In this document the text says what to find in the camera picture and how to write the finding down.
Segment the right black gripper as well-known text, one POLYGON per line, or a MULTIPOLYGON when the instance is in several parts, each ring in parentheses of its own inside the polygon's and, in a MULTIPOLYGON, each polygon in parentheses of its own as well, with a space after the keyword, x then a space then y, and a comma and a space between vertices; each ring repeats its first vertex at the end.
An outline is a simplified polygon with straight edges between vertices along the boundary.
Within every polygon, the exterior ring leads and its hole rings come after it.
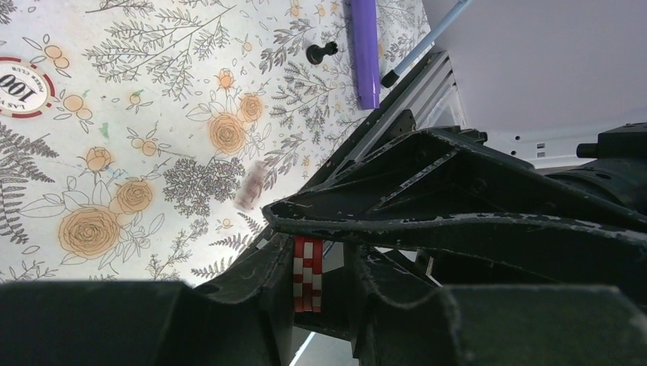
POLYGON ((626 124, 581 143, 589 163, 551 173, 550 178, 639 213, 646 212, 646 123, 626 124))

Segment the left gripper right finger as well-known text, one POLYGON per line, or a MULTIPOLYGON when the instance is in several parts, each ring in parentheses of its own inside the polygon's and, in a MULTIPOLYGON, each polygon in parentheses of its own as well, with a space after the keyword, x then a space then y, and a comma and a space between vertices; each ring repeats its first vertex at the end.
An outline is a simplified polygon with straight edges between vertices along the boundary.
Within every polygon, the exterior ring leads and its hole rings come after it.
POLYGON ((644 365, 646 317, 614 287, 435 287, 367 246, 349 249, 362 365, 644 365))

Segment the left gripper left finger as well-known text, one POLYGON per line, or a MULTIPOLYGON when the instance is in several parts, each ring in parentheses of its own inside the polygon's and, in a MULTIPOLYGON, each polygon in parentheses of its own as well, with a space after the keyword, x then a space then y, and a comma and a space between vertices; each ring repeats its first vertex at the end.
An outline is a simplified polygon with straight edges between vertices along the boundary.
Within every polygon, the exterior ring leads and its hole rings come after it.
POLYGON ((11 282, 3 365, 286 365, 293 239, 197 287, 180 281, 11 282))

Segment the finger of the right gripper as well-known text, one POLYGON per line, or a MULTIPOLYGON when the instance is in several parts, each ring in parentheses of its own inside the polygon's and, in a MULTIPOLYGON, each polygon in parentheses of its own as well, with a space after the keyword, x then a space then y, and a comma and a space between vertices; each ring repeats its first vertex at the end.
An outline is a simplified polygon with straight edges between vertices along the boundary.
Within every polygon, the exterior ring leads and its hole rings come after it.
POLYGON ((645 303, 646 212, 549 174, 479 131, 430 128, 262 212, 282 233, 427 251, 442 284, 603 284, 645 303))

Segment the row of red poker chips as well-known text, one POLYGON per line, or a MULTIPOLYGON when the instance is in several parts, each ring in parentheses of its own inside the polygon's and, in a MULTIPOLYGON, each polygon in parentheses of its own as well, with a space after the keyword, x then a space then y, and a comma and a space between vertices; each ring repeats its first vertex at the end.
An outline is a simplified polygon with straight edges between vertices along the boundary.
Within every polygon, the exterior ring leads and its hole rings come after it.
POLYGON ((293 251, 293 299, 296 313, 321 311, 324 242, 295 237, 293 251))

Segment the falling red poker chip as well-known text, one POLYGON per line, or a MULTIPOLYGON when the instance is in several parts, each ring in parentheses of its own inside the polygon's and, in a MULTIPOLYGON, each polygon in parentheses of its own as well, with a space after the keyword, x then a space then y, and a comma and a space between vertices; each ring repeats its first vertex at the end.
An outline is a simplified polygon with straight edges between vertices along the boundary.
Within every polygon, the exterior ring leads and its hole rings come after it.
POLYGON ((236 209, 243 212, 254 209, 263 193, 264 181, 268 171, 269 168, 266 162, 255 161, 253 163, 233 200, 236 209))

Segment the single red poker chip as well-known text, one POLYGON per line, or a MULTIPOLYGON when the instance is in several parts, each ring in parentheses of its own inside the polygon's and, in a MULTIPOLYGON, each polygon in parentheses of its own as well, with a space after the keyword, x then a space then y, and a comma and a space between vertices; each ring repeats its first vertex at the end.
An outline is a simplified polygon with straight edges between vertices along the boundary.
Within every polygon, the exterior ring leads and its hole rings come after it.
POLYGON ((53 80, 38 66, 1 57, 1 115, 29 119, 50 109, 56 97, 53 80))

